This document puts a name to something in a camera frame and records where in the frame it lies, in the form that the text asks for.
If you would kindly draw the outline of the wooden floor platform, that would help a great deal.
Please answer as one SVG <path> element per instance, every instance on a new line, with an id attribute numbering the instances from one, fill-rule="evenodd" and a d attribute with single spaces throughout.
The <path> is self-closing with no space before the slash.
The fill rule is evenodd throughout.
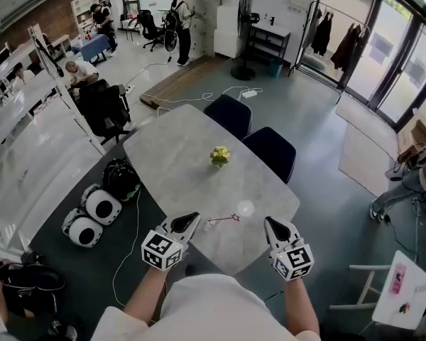
<path id="1" fill-rule="evenodd" d="M 231 58 L 221 55 L 203 55 L 141 94 L 139 96 L 140 103 L 156 110 L 160 105 L 175 102 L 180 93 L 200 83 L 210 73 L 215 72 L 224 63 L 230 61 Z"/>

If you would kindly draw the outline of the person's white shirt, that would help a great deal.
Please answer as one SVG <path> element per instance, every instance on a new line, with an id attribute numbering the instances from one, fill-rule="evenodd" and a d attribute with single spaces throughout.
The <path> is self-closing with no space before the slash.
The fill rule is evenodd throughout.
<path id="1" fill-rule="evenodd" d="M 321 341 L 311 330 L 284 328 L 254 293 L 234 278 L 203 274 L 173 284 L 160 319 L 147 325 L 109 306 L 91 341 Z"/>

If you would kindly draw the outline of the person's left forearm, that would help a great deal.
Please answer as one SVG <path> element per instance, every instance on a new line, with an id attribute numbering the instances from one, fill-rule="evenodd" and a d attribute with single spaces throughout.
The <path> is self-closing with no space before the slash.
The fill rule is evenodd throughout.
<path id="1" fill-rule="evenodd" d="M 167 275 L 168 271 L 150 267 L 124 306 L 125 314 L 150 325 Z"/>

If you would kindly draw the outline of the black side table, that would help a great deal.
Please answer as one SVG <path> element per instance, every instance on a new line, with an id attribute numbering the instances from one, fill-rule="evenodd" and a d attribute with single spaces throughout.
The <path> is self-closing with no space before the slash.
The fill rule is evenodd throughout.
<path id="1" fill-rule="evenodd" d="M 267 66 L 274 60 L 282 60 L 284 66 L 291 67 L 291 62 L 285 58 L 290 35 L 289 30 L 279 26 L 254 25 L 248 45 L 251 57 Z"/>

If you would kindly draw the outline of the white round-window backpack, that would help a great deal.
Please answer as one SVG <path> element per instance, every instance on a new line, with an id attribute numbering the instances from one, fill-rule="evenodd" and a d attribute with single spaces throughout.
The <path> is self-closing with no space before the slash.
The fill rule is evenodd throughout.
<path id="1" fill-rule="evenodd" d="M 68 212 L 61 229 L 72 243 L 84 248 L 94 247 L 103 233 L 103 226 L 77 207 Z"/>
<path id="2" fill-rule="evenodd" d="M 110 225 L 122 211 L 121 203 L 98 184 L 85 189 L 81 206 L 93 220 L 104 226 Z"/>

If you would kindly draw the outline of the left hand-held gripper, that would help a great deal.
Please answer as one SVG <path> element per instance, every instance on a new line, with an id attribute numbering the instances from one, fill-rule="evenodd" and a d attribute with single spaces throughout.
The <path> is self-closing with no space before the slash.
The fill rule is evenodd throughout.
<path id="1" fill-rule="evenodd" d="M 161 271 L 171 269 L 182 261 L 187 242 L 192 238 L 200 219 L 199 212 L 168 217 L 162 226 L 151 230 L 143 240 L 142 260 Z"/>

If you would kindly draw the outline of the dark hanging coat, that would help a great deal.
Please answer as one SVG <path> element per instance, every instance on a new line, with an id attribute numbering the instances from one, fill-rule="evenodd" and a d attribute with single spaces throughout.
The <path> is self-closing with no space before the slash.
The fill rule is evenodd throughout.
<path id="1" fill-rule="evenodd" d="M 363 41 L 363 36 L 364 32 L 361 25 L 350 25 L 346 35 L 331 57 L 335 70 L 340 69 L 342 72 L 346 72 L 349 69 L 353 55 Z"/>
<path id="2" fill-rule="evenodd" d="M 324 56 L 330 40 L 332 19 L 334 14 L 327 12 L 322 22 L 318 25 L 311 47 L 315 54 Z"/>

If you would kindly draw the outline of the pink packet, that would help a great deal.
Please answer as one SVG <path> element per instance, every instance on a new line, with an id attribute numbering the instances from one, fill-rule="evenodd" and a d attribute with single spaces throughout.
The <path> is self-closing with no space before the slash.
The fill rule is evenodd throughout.
<path id="1" fill-rule="evenodd" d="M 406 266 L 402 263 L 397 263 L 393 272 L 393 277 L 390 282 L 389 292 L 395 295 L 400 293 L 403 285 L 403 279 L 406 272 Z"/>

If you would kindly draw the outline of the small white table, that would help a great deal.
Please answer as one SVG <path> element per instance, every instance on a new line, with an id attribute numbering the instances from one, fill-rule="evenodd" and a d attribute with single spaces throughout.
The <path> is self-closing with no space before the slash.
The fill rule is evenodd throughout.
<path id="1" fill-rule="evenodd" d="M 389 292 L 395 265 L 406 266 L 403 285 L 398 295 Z M 397 251 L 383 285 L 372 321 L 383 325 L 414 330 L 426 309 L 426 273 L 401 251 Z"/>

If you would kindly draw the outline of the red star wand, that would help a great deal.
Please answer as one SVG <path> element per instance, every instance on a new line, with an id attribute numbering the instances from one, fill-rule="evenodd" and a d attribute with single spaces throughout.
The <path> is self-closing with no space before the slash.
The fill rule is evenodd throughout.
<path id="1" fill-rule="evenodd" d="M 226 220 L 231 220 L 231 221 L 235 221 L 235 222 L 239 222 L 240 221 L 240 217 L 237 214 L 232 214 L 228 217 L 216 217 L 216 218 L 212 218 L 207 220 L 207 223 L 210 225 L 216 224 L 218 222 L 221 221 L 226 221 Z"/>

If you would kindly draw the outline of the black clothes rack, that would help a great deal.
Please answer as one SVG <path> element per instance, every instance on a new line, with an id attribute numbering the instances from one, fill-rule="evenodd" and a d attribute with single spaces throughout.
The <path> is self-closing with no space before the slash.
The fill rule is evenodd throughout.
<path id="1" fill-rule="evenodd" d="M 322 22 L 328 11 L 334 14 L 332 29 L 327 51 L 324 56 L 321 56 L 314 53 L 311 44 L 318 25 Z M 342 72 L 340 69 L 334 69 L 331 57 L 337 50 L 351 24 L 361 25 L 364 36 L 362 43 L 358 46 L 353 55 L 349 69 L 346 72 Z M 291 67 L 289 73 L 292 74 L 296 70 L 303 71 L 310 77 L 319 80 L 333 89 L 339 90 L 340 92 L 345 90 L 346 83 L 353 70 L 352 65 L 358 61 L 359 50 L 363 48 L 364 38 L 369 32 L 370 29 L 368 26 L 357 18 L 354 18 L 351 14 L 321 1 L 312 1 L 307 10 L 306 19 L 303 24 L 302 38 L 297 49 L 295 63 Z"/>

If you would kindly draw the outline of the blue cloth table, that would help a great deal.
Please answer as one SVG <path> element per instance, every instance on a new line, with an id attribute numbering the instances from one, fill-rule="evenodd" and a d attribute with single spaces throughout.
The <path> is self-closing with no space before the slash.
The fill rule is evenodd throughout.
<path id="1" fill-rule="evenodd" d="M 95 34 L 91 40 L 80 38 L 71 43 L 72 51 L 75 55 L 81 55 L 84 61 L 93 65 L 105 61 L 105 52 L 110 48 L 107 37 L 102 34 Z"/>

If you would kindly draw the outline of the white shelving rack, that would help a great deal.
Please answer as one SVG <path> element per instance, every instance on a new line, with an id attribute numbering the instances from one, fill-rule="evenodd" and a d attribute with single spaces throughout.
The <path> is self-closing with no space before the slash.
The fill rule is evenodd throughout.
<path id="1" fill-rule="evenodd" d="M 51 58 L 39 26 L 0 64 L 0 250 L 21 253 L 105 154 Z M 13 68 L 35 77 L 13 91 Z"/>

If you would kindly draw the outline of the white refrigerator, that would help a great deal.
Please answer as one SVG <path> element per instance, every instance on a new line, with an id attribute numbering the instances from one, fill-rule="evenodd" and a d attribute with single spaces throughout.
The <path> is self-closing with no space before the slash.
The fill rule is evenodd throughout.
<path id="1" fill-rule="evenodd" d="M 214 52 L 228 58 L 236 58 L 240 51 L 238 6 L 218 6 L 217 27 L 214 30 Z"/>

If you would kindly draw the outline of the white stool frame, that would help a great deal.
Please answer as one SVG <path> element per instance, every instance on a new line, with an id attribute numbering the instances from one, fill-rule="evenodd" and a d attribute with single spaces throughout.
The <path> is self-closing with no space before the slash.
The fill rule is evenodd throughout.
<path id="1" fill-rule="evenodd" d="M 339 310 L 339 311 L 345 311 L 345 310 L 373 310 L 377 302 L 374 303 L 365 303 L 365 298 L 368 295 L 369 292 L 374 293 L 376 295 L 380 295 L 381 292 L 377 289 L 375 289 L 372 286 L 372 282 L 374 279 L 374 276 L 379 271 L 389 271 L 390 265 L 358 265 L 358 264 L 351 264 L 349 265 L 349 270 L 351 271 L 366 271 L 368 273 L 368 276 L 366 278 L 364 287 L 361 290 L 361 293 L 359 295 L 358 300 L 354 304 L 347 304 L 347 305 L 330 305 L 329 310 Z"/>

